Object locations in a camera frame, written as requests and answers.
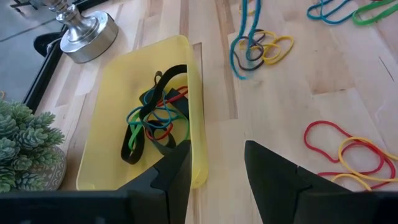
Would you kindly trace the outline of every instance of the yellow rubber band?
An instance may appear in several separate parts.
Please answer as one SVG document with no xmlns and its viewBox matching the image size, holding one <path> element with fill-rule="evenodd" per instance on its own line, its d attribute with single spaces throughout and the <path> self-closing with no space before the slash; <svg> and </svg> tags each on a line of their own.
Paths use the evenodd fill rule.
<svg viewBox="0 0 398 224">
<path fill-rule="evenodd" d="M 352 141 L 352 140 L 360 140 L 360 141 L 362 141 L 362 142 L 366 142 L 366 143 L 369 143 L 369 144 L 374 145 L 374 144 L 372 143 L 372 141 L 370 141 L 370 140 L 367 139 L 367 138 L 362 138 L 362 137 L 353 136 L 353 137 L 350 137 L 350 138 L 348 138 L 348 139 L 345 139 L 345 140 L 340 144 L 340 147 L 338 148 L 338 159 L 340 160 L 340 162 L 342 163 L 343 166 L 345 166 L 349 171 L 351 171 L 353 174 L 357 175 L 358 177 L 362 177 L 362 178 L 367 179 L 367 180 L 375 180 L 375 181 L 381 181 L 381 182 L 398 182 L 398 178 L 394 178 L 394 179 L 383 179 L 383 178 L 377 178 L 377 177 L 370 177 L 370 176 L 368 176 L 368 175 L 364 175 L 364 174 L 361 174 L 361 173 L 359 173 L 359 172 L 353 170 L 353 169 L 344 161 L 343 155 L 342 155 L 344 144 L 346 144 L 346 142 Z M 393 160 L 398 161 L 398 157 L 397 157 L 397 156 L 392 155 L 392 154 L 389 154 L 388 152 L 385 152 L 385 151 L 383 151 L 383 150 L 381 150 L 381 149 L 379 149 L 379 150 L 380 150 L 384 155 L 386 155 L 387 157 L 389 157 L 389 158 L 391 158 L 391 159 L 393 159 Z"/>
<path fill-rule="evenodd" d="M 336 179 L 339 179 L 340 177 L 351 177 L 352 179 L 358 181 L 360 184 L 362 184 L 362 186 L 364 186 L 366 188 L 366 190 L 368 191 L 372 191 L 372 188 L 365 183 L 365 181 L 361 180 L 359 177 L 353 175 L 353 174 L 338 174 L 336 176 L 334 176 L 334 178 L 331 179 L 332 182 L 334 182 Z"/>
<path fill-rule="evenodd" d="M 278 37 L 276 38 L 274 41 L 272 41 L 272 44 L 276 44 L 278 42 L 280 42 L 281 40 L 290 40 L 290 46 L 289 48 L 286 50 L 285 53 L 283 53 L 279 58 L 275 59 L 274 57 L 271 58 L 267 58 L 266 54 L 268 52 L 268 50 L 270 49 L 269 47 L 264 48 L 264 54 L 262 56 L 262 59 L 264 60 L 265 64 L 267 65 L 273 65 L 276 64 L 278 62 L 280 62 L 284 57 L 286 57 L 286 55 L 292 50 L 293 47 L 293 43 L 294 43 L 294 38 L 292 36 L 282 36 L 282 37 Z"/>
<path fill-rule="evenodd" d="M 256 10 L 254 10 L 254 9 L 252 11 L 248 11 L 248 16 L 253 16 L 255 12 L 256 12 Z M 242 4 L 239 5 L 239 15 L 241 15 L 241 14 L 242 14 Z"/>
<path fill-rule="evenodd" d="M 262 55 L 262 59 L 264 60 L 265 63 L 269 60 L 274 60 L 275 58 L 279 57 L 280 53 L 282 52 L 282 48 L 277 44 L 263 44 L 263 46 L 264 46 L 264 53 Z M 272 47 L 277 48 L 279 50 L 278 53 L 273 57 L 266 57 L 266 52 L 268 51 L 268 49 L 271 49 Z"/>
<path fill-rule="evenodd" d="M 271 31 L 264 30 L 264 31 L 256 32 L 255 34 L 265 34 L 266 38 L 267 38 L 267 34 L 269 34 L 269 35 L 271 35 L 274 38 L 272 41 L 277 40 L 276 34 L 274 32 L 271 32 Z M 241 49 L 241 50 L 245 50 L 246 49 L 246 46 L 243 45 L 246 41 L 247 40 L 245 40 L 245 39 L 242 39 L 242 40 L 239 41 L 239 49 Z"/>
</svg>

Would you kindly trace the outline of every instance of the black rubber band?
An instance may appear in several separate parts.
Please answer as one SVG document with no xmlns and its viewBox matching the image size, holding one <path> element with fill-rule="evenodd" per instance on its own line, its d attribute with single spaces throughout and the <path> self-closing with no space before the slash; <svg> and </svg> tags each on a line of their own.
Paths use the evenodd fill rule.
<svg viewBox="0 0 398 224">
<path fill-rule="evenodd" d="M 153 125 L 157 125 L 157 126 L 163 125 L 162 122 L 157 121 L 157 120 L 150 120 L 150 121 L 148 121 L 148 123 L 153 124 Z M 155 136 L 155 131 L 158 130 L 158 129 L 161 129 L 163 131 L 167 130 L 167 128 L 154 128 L 154 127 L 151 126 L 150 127 L 150 131 L 152 133 L 152 137 L 153 138 L 155 138 L 154 137 Z M 174 139 L 173 135 L 171 133 L 168 133 L 167 137 L 168 137 L 168 141 L 167 141 L 167 144 L 165 145 L 165 147 L 175 148 L 177 145 L 175 143 L 175 139 Z"/>
<path fill-rule="evenodd" d="M 258 33 L 258 32 L 262 32 L 262 31 L 264 31 L 264 30 L 262 30 L 262 29 L 256 29 L 255 32 L 254 32 L 254 34 L 256 34 L 256 33 Z M 256 58 L 248 58 L 249 61 L 254 62 L 254 61 L 256 61 L 256 60 L 259 60 L 259 59 L 262 57 L 262 55 L 263 55 L 263 53 L 264 53 L 264 47 L 262 46 L 261 42 L 262 42 L 265 38 L 266 38 L 266 35 L 263 33 L 263 34 L 261 35 L 261 37 L 258 38 L 257 40 L 252 40 L 252 44 L 251 44 L 250 47 L 258 46 L 259 48 L 257 48 L 256 50 L 260 51 L 260 54 L 259 54 Z M 248 40 L 249 37 L 242 36 L 241 39 L 246 39 L 246 40 Z M 233 54 L 235 55 L 236 60 L 238 61 L 238 66 L 239 66 L 239 68 L 240 68 L 241 70 L 244 70 L 244 71 L 247 71 L 247 72 L 255 71 L 255 70 L 257 70 L 259 67 L 261 67 L 261 65 L 264 64 L 264 61 L 261 60 L 261 61 L 260 61 L 257 65 L 255 65 L 254 67 L 252 67 L 252 68 L 247 68 L 247 67 L 242 66 L 241 61 L 240 61 L 240 59 L 239 59 L 239 57 L 238 57 L 238 54 L 235 52 L 235 50 L 233 50 Z"/>
</svg>

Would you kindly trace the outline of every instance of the teal rubber band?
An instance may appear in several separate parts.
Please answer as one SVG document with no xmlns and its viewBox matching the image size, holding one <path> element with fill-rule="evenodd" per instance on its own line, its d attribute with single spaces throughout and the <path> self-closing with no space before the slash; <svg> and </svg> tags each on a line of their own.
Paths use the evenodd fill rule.
<svg viewBox="0 0 398 224">
<path fill-rule="evenodd" d="M 331 10 L 330 12 L 323 14 L 323 7 L 329 3 L 331 3 L 333 0 L 320 0 L 320 2 L 318 4 L 315 4 L 311 7 L 309 7 L 307 9 L 307 17 L 309 19 L 313 19 L 313 20 L 322 20 L 323 22 L 326 22 L 327 24 L 330 25 L 337 25 L 337 24 L 341 24 L 342 22 L 346 21 L 347 19 L 351 18 L 351 16 L 354 14 L 354 12 L 348 14 L 347 16 L 345 16 L 344 18 L 338 20 L 338 21 L 331 21 L 329 19 L 327 19 L 329 16 L 331 16 L 332 14 L 334 14 L 335 12 L 337 12 L 339 9 L 341 9 L 345 4 L 349 3 L 351 0 L 344 0 L 340 5 L 338 5 L 336 8 L 334 8 L 333 10 Z M 311 14 L 311 11 L 314 9 L 320 8 L 320 13 L 319 16 L 314 16 Z"/>
<path fill-rule="evenodd" d="M 244 30 L 246 29 L 246 21 L 248 19 L 248 0 L 242 0 L 242 19 L 241 19 L 241 27 L 239 29 L 238 36 L 232 41 L 231 47 L 229 48 L 229 64 L 231 65 L 232 71 L 236 78 L 240 80 L 247 80 L 247 77 L 244 77 L 239 74 L 238 69 L 235 67 L 234 63 L 234 49 L 236 44 L 238 44 L 239 40 L 243 36 Z"/>
</svg>

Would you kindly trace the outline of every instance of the green rubber band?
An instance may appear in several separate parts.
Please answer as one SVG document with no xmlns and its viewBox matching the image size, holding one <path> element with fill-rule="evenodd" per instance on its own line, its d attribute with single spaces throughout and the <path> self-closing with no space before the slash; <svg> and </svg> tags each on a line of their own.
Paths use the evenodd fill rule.
<svg viewBox="0 0 398 224">
<path fill-rule="evenodd" d="M 132 120 L 132 121 L 137 121 L 138 117 L 139 117 L 139 113 L 136 113 L 136 114 L 131 118 L 131 120 Z M 141 130 L 141 128 L 142 128 L 142 125 L 141 125 L 141 124 L 138 124 L 138 125 L 137 125 L 137 128 L 134 128 L 134 125 L 130 125 L 130 129 L 131 129 L 131 133 L 132 133 L 132 134 L 131 134 L 131 137 L 130 137 L 130 140 L 129 140 L 129 148 L 130 148 L 131 151 L 133 151 L 132 147 L 133 147 L 133 145 L 134 145 L 134 141 L 136 141 L 136 137 L 137 137 L 139 131 Z"/>
<path fill-rule="evenodd" d="M 386 9 L 385 11 L 382 11 L 380 14 L 378 14 L 377 16 L 370 18 L 368 20 L 361 20 L 359 18 L 359 13 L 363 13 L 363 12 L 367 12 L 370 11 L 372 9 L 375 9 L 377 7 L 389 4 L 394 2 L 395 0 L 383 0 L 383 1 L 379 1 L 379 2 L 374 2 L 371 4 L 368 4 L 366 6 L 360 7 L 357 11 L 354 12 L 353 14 L 353 21 L 356 25 L 358 26 L 366 26 L 369 24 L 372 24 L 376 21 L 379 21 L 380 19 L 383 19 L 387 16 L 390 16 L 392 13 L 394 13 L 395 11 L 398 10 L 398 4 L 391 6 L 390 8 Z"/>
<path fill-rule="evenodd" d="M 148 114 L 147 116 L 145 116 L 144 120 L 146 120 L 149 116 L 150 116 L 150 114 Z M 138 118 L 139 118 L 139 113 L 136 113 L 136 114 L 131 118 L 131 121 L 132 121 L 132 122 L 135 122 L 135 121 L 137 121 Z M 185 119 L 185 121 L 186 121 L 186 124 L 187 124 L 187 131 L 185 132 L 184 140 L 187 140 L 188 137 L 189 137 L 189 134 L 190 134 L 189 120 L 188 120 L 185 116 L 182 116 L 182 115 L 180 115 L 180 114 L 177 114 L 177 119 Z M 136 141 L 137 135 L 138 135 L 139 131 L 141 130 L 141 128 L 142 128 L 142 125 L 141 125 L 141 124 L 138 124 L 138 125 L 137 125 L 137 128 L 134 128 L 134 125 L 130 125 L 130 129 L 131 129 L 131 133 L 132 133 L 132 134 L 131 134 L 131 137 L 130 137 L 130 140 L 129 140 L 129 148 L 130 148 L 131 151 L 134 151 L 132 147 L 133 147 L 133 145 L 134 145 L 134 142 Z"/>
</svg>

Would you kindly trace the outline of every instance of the plant pot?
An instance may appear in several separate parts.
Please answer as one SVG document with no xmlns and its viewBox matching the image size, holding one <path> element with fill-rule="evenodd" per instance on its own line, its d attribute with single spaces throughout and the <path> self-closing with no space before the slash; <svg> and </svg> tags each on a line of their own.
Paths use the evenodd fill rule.
<svg viewBox="0 0 398 224">
<path fill-rule="evenodd" d="M 44 178 L 44 190 L 57 190 L 67 171 L 67 157 L 65 153 L 57 146 L 53 147 L 54 151 L 60 155 L 60 162 L 52 167 L 34 167 L 31 171 L 41 175 Z"/>
</svg>

